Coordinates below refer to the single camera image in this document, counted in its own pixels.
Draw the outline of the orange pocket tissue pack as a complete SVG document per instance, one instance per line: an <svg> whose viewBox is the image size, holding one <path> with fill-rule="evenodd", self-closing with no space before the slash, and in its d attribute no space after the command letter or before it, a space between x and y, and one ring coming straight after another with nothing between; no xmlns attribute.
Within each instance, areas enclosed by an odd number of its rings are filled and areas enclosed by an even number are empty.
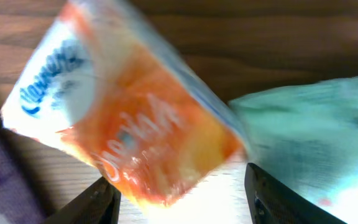
<svg viewBox="0 0 358 224"><path fill-rule="evenodd" d="M229 108L125 1L68 1L0 115L142 208L173 205L245 148Z"/></svg>

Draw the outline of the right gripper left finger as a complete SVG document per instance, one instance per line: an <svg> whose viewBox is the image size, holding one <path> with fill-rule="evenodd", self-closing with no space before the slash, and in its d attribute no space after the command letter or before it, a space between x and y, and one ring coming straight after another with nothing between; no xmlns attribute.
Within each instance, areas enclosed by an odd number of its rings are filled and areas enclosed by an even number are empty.
<svg viewBox="0 0 358 224"><path fill-rule="evenodd" d="M118 224L121 193L101 177L43 224Z"/></svg>

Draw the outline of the teal wet wipes packet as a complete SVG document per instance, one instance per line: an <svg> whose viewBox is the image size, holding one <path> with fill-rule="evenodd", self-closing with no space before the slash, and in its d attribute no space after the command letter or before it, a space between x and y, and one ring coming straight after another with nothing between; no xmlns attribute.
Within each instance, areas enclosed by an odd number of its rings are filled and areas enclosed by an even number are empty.
<svg viewBox="0 0 358 224"><path fill-rule="evenodd" d="M285 86L229 104L249 160L307 201L358 223L358 77Z"/></svg>

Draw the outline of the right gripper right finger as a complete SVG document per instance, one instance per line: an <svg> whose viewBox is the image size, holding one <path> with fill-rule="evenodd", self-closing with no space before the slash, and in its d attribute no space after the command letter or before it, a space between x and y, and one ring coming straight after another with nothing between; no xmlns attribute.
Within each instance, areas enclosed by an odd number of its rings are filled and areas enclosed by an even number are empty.
<svg viewBox="0 0 358 224"><path fill-rule="evenodd" d="M244 187L253 224L345 224L254 163L247 164Z"/></svg>

